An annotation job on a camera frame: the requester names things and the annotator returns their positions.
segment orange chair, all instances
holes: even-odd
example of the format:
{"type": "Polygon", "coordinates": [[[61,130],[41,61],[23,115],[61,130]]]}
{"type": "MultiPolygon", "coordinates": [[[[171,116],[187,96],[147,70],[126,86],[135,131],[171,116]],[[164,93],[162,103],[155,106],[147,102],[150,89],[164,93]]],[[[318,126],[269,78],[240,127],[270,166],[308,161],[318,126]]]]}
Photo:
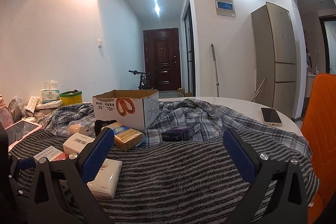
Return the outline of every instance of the orange chair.
{"type": "Polygon", "coordinates": [[[301,131],[312,149],[311,163],[321,180],[314,206],[308,209],[308,223],[312,224],[336,190],[336,75],[316,76],[301,131]]]}

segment white round table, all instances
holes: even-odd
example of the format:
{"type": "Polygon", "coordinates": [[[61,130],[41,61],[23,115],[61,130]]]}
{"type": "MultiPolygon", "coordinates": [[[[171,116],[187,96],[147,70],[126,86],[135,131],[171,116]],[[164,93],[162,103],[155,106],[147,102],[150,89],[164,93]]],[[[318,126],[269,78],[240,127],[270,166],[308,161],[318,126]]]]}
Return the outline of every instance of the white round table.
{"type": "MultiPolygon", "coordinates": [[[[242,113],[243,115],[254,119],[258,122],[263,123],[263,117],[261,114],[261,108],[267,107],[263,106],[257,103],[239,100],[239,99],[232,99],[232,98],[222,98],[222,97],[180,97],[180,98],[165,98],[165,99],[159,99],[161,102],[166,101],[183,101],[184,99],[191,98],[201,101],[209,102],[210,104],[214,105],[222,105],[226,106],[228,108],[231,108],[235,111],[238,111],[242,113]]],[[[287,116],[283,115],[281,112],[278,112],[279,117],[282,121],[282,126],[276,127],[281,130],[293,132],[296,135],[303,136],[300,129],[297,127],[297,125],[287,116]]]]}

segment plaid shirt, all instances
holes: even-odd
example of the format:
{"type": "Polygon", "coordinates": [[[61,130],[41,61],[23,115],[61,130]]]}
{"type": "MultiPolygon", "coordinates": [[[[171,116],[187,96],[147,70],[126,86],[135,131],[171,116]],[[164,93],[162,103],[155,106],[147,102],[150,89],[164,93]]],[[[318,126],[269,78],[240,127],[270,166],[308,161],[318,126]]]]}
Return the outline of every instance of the plaid shirt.
{"type": "MultiPolygon", "coordinates": [[[[94,131],[95,114],[92,104],[75,104],[60,107],[51,115],[39,120],[43,128],[53,134],[68,135],[68,124],[71,121],[88,123],[94,131]]],[[[181,102],[160,102],[160,115],[153,124],[145,130],[145,143],[138,148],[147,148],[162,142],[162,133],[178,125],[199,122],[201,130],[193,135],[191,141],[207,141],[221,136],[223,130],[234,128],[252,130],[267,134],[278,142],[292,148],[302,155],[311,158],[312,151],[305,138],[292,132],[266,126],[243,114],[225,106],[212,105],[208,102],[185,99],[181,102]]]]}

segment dark purple box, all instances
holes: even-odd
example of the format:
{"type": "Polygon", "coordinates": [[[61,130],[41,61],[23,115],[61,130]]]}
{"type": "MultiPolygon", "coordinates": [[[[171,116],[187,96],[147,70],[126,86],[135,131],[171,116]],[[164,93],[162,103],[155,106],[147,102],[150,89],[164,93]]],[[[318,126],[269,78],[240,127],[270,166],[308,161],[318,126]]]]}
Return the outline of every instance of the dark purple box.
{"type": "Polygon", "coordinates": [[[171,128],[162,133],[164,142],[181,142],[187,141],[189,138],[201,129],[199,122],[190,122],[175,128],[171,128]]]}

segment brown wooden door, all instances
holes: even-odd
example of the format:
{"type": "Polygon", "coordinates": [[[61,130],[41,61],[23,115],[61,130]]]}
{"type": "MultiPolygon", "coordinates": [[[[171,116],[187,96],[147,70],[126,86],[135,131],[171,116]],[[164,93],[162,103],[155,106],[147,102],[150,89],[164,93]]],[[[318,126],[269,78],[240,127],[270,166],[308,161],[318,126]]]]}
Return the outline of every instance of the brown wooden door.
{"type": "Polygon", "coordinates": [[[151,86],[159,91],[181,87],[179,29],[143,32],[146,72],[151,86]]]}

